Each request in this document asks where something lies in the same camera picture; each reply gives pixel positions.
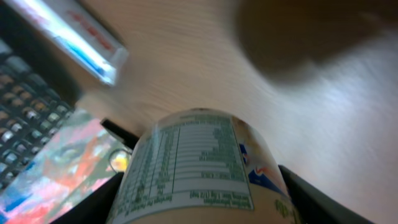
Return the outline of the white Panadol box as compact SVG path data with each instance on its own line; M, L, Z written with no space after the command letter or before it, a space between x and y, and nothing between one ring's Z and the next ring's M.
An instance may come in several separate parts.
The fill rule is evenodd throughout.
M5 0L101 83L114 86L129 52L79 1Z

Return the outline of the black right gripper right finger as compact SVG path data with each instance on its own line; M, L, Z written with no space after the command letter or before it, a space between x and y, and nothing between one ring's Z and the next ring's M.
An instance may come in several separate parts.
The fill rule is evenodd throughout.
M305 223L371 223L325 195L285 166L279 165L279 170L292 201Z

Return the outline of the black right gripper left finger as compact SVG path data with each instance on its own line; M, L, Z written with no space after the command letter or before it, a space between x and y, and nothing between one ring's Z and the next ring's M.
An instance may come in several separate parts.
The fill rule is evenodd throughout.
M51 224L105 224L124 173L118 172L73 209Z

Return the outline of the green lid jar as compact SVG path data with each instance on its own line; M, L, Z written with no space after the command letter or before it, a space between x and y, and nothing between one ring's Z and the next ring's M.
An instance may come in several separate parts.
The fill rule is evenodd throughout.
M263 137L223 111L172 114L138 140L108 223L301 223Z

